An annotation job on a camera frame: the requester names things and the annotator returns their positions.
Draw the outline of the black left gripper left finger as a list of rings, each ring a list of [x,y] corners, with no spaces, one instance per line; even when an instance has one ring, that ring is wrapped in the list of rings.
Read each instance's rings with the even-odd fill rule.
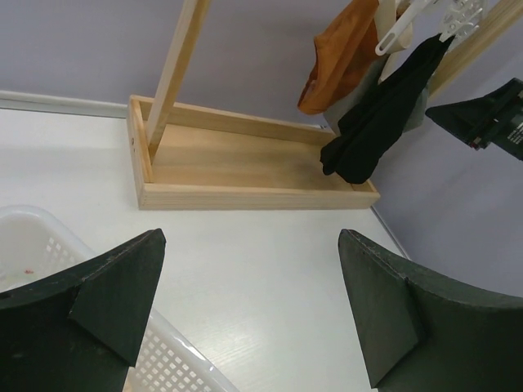
[[[3,391],[121,391],[163,268],[152,229],[1,295]]]

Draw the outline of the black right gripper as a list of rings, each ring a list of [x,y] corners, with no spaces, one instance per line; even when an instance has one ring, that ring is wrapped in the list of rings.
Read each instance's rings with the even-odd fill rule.
[[[425,115],[473,149],[494,144],[522,160],[522,81],[518,78],[480,98],[431,107]]]

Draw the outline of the black underwear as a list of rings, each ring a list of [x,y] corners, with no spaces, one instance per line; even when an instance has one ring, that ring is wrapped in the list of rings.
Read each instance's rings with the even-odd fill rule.
[[[350,184],[363,184],[380,158],[399,139],[415,101],[453,40],[440,35],[419,44],[405,62],[375,91],[369,109],[354,108],[338,126],[341,135],[320,151],[323,173],[338,174]]]

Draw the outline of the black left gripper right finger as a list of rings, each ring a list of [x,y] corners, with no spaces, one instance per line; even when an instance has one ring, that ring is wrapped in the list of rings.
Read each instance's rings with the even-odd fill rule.
[[[522,300],[460,282],[363,234],[339,234],[369,384],[380,391],[519,391]]]

